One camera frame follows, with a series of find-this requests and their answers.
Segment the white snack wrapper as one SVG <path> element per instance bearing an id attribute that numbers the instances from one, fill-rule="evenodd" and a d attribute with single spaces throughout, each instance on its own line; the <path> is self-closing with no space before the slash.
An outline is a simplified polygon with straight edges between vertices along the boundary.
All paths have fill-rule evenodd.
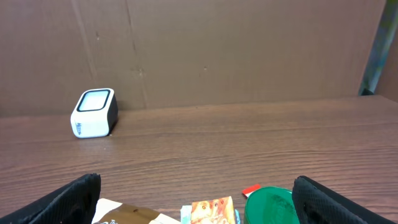
<path id="1" fill-rule="evenodd" d="M 105 198 L 98 200 L 92 224 L 181 224 L 158 211 Z"/>

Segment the green lid jar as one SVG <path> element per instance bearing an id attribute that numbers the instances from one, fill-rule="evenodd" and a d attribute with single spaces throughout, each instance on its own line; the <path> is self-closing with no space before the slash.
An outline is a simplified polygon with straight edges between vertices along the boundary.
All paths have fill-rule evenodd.
<path id="1" fill-rule="evenodd" d="M 261 187 L 247 199 L 246 224 L 299 224 L 292 191 L 280 187 Z"/>

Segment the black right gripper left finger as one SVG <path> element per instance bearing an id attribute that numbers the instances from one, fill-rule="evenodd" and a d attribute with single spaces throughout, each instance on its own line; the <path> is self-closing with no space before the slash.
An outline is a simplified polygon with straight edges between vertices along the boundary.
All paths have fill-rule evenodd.
<path id="1" fill-rule="evenodd" d="M 101 177 L 85 174 L 1 218 L 1 224 L 90 224 L 101 192 Z"/>

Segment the orange white snack packet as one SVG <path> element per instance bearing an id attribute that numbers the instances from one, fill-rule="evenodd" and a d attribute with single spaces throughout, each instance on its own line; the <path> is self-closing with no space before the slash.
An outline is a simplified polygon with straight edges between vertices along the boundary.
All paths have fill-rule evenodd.
<path id="1" fill-rule="evenodd" d="M 191 224 L 237 224 L 231 196 L 192 203 Z"/>

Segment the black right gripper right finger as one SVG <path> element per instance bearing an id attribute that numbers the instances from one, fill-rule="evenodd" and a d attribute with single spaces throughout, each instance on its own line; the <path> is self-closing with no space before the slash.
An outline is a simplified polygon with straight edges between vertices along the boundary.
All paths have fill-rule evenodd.
<path id="1" fill-rule="evenodd" d="M 292 200 L 301 224 L 394 224 L 304 175 L 294 181 Z"/>

